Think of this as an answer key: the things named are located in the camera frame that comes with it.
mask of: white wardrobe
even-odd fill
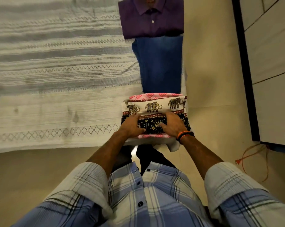
[[[260,141],[285,145],[285,0],[239,2]]]

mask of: person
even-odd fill
[[[167,125],[160,124],[165,133],[178,137],[187,131],[177,115],[167,112],[166,117]],[[139,172],[135,162],[127,162],[129,147],[122,148],[128,138],[145,132],[137,127],[138,118],[127,118],[14,226],[285,226],[285,204],[192,135],[180,142],[204,179],[207,209],[186,175],[150,145],[137,149]]]

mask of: purple shirt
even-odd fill
[[[118,3],[125,39],[178,36],[184,32],[183,0],[156,0],[149,8],[146,0]]]

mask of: person's left hand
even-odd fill
[[[141,135],[146,131],[146,129],[139,128],[137,126],[137,121],[139,117],[140,114],[131,114],[128,118],[125,119],[118,131],[124,132],[128,138],[134,138]]]

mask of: pink fabric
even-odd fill
[[[169,97],[177,97],[182,96],[182,94],[176,93],[145,93],[140,95],[130,96],[131,100],[144,100],[144,99],[159,99],[159,98],[169,98]]]
[[[144,100],[144,99],[159,99],[159,98],[169,98],[169,97],[177,97],[182,96],[182,94],[176,93],[145,93],[140,95],[134,95],[129,97],[131,100]],[[152,134],[152,135],[139,135],[139,139],[146,139],[146,138],[170,138],[169,135],[166,133],[162,134]]]

